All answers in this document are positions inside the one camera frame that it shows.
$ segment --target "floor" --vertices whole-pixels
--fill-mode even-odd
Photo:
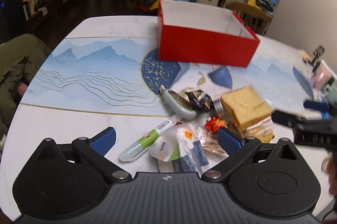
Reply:
[[[53,50],[77,25],[89,17],[143,15],[156,16],[139,10],[141,0],[72,0],[41,23],[34,35]]]

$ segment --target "red box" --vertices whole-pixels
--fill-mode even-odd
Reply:
[[[259,38],[231,10],[161,0],[158,59],[247,67]]]

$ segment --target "screw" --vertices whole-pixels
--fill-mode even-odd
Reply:
[[[217,170],[208,170],[205,173],[205,176],[211,179],[219,178],[221,176],[221,173]]]
[[[126,171],[115,171],[112,173],[112,177],[118,180],[126,179],[129,176],[129,173]]]

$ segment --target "gray case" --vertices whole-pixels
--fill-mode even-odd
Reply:
[[[114,184],[96,207],[66,220],[24,215],[17,224],[318,224],[312,215],[278,220],[254,215],[237,205],[226,188],[199,179],[197,173],[137,173]]]

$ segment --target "chair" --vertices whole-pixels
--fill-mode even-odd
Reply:
[[[229,2],[227,9],[233,10],[242,20],[245,26],[249,26],[255,33],[264,35],[270,17],[261,9],[236,1]]]

